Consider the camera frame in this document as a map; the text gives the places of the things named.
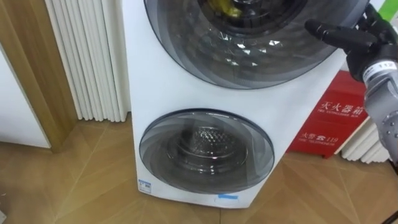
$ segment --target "blue tape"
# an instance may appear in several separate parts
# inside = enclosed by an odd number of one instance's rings
[[[140,180],[140,179],[138,179],[138,181],[139,181],[139,182],[141,182],[141,183],[144,183],[144,184],[149,184],[149,185],[150,185],[150,183],[149,183],[149,182],[146,182],[146,181],[143,181],[143,180]]]
[[[232,199],[232,200],[237,200],[238,196],[236,195],[218,195],[218,198],[224,198],[224,199]]]

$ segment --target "metal robotic arm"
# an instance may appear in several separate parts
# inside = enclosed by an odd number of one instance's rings
[[[354,28],[308,20],[306,30],[347,54],[351,76],[366,85],[364,107],[398,167],[398,35],[369,4]]]

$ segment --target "washing machine door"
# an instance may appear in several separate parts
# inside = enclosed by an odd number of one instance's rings
[[[139,153],[159,180],[201,194],[248,189],[267,177],[274,151],[252,122],[215,110],[185,110],[154,121]]]
[[[368,0],[145,0],[145,4],[158,40],[186,71],[215,85],[254,89],[296,78],[335,50],[307,33],[306,20],[353,27]]]

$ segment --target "white label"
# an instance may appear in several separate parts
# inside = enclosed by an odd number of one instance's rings
[[[391,70],[391,69],[397,70],[397,65],[395,64],[395,62],[384,61],[384,62],[375,63],[374,65],[366,69],[366,71],[363,74],[363,81],[367,83],[368,80],[377,72],[381,72],[383,70]]]
[[[142,192],[150,194],[151,192],[150,183],[143,180],[138,180],[138,189]]]

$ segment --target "washing machine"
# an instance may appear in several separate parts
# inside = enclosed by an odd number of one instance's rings
[[[353,27],[366,0],[124,0],[137,187],[246,208],[345,56],[307,19]]]

